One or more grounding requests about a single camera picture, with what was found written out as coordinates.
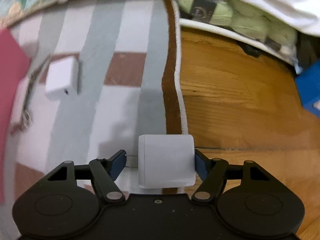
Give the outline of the green yarn bundle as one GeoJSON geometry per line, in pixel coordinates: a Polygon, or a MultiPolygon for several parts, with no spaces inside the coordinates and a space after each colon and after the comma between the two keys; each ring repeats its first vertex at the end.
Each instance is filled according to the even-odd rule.
{"type": "Polygon", "coordinates": [[[240,0],[177,0],[186,18],[230,29],[259,42],[294,46],[296,29],[240,0]]]}

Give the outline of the striped checkered rug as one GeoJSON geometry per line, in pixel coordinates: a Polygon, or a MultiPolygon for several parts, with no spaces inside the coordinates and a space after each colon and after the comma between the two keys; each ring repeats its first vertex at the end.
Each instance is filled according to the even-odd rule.
{"type": "Polygon", "coordinates": [[[180,28],[174,0],[69,0],[41,10],[11,33],[34,71],[51,54],[29,103],[31,126],[9,122],[4,156],[1,239],[17,239],[15,200],[65,160],[76,165],[120,149],[127,166],[116,181],[125,193],[138,183],[138,138],[188,131],[180,90],[180,28]],[[74,55],[78,94],[50,101],[49,64],[74,55]]]}

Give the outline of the white cube charger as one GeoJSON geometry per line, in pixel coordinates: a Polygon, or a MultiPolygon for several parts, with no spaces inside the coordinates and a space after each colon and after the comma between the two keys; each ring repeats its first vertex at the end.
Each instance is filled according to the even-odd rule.
{"type": "Polygon", "coordinates": [[[143,189],[193,186],[194,139],[189,134],[145,134],[138,141],[138,178],[143,189]]]}

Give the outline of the blue box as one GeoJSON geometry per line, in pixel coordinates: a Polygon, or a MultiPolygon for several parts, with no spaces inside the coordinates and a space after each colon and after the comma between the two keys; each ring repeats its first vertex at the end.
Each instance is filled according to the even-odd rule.
{"type": "Polygon", "coordinates": [[[319,60],[302,71],[295,83],[303,108],[319,118],[319,60]]]}

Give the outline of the metal keys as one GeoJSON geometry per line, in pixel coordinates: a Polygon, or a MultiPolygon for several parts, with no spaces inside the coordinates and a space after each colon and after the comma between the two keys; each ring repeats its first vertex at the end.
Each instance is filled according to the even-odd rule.
{"type": "Polygon", "coordinates": [[[32,118],[31,114],[29,113],[29,103],[31,101],[31,96],[33,94],[33,89],[35,87],[36,81],[38,80],[39,75],[42,73],[43,68],[47,65],[49,60],[51,59],[51,54],[48,54],[46,58],[42,61],[42,63],[31,73],[28,75],[29,82],[27,87],[27,93],[25,96],[23,109],[22,109],[22,115],[21,115],[21,124],[20,124],[20,130],[24,131],[28,129],[31,126],[32,118]]]}

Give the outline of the pink cardboard box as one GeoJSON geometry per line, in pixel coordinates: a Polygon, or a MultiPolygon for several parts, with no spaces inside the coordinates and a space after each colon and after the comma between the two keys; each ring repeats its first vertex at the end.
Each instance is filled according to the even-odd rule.
{"type": "Polygon", "coordinates": [[[18,83],[29,69],[30,59],[7,28],[1,29],[1,203],[4,203],[4,156],[7,131],[18,83]]]}

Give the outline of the white power adapter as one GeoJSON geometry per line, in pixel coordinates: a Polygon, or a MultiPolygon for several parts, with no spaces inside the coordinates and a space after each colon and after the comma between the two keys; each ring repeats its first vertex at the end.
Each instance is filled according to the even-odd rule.
{"type": "Polygon", "coordinates": [[[49,64],[44,93],[50,101],[78,94],[79,61],[71,55],[49,64]]]}

